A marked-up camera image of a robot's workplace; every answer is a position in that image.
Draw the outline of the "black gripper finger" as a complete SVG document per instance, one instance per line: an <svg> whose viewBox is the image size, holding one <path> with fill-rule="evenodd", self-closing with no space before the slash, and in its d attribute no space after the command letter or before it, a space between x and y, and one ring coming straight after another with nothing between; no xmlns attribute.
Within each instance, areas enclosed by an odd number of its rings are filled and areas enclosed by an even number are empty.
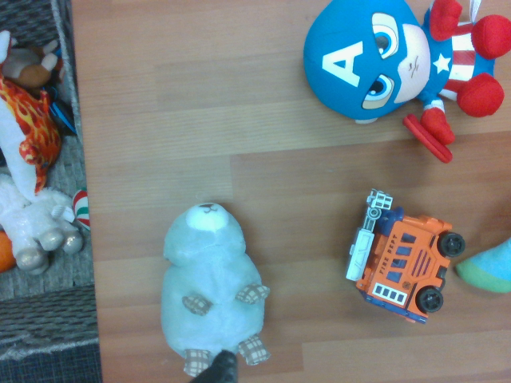
<svg viewBox="0 0 511 383"><path fill-rule="evenodd" d="M234 353L221 351L212 364L196 377L198 383L237 383L238 363Z"/></svg>

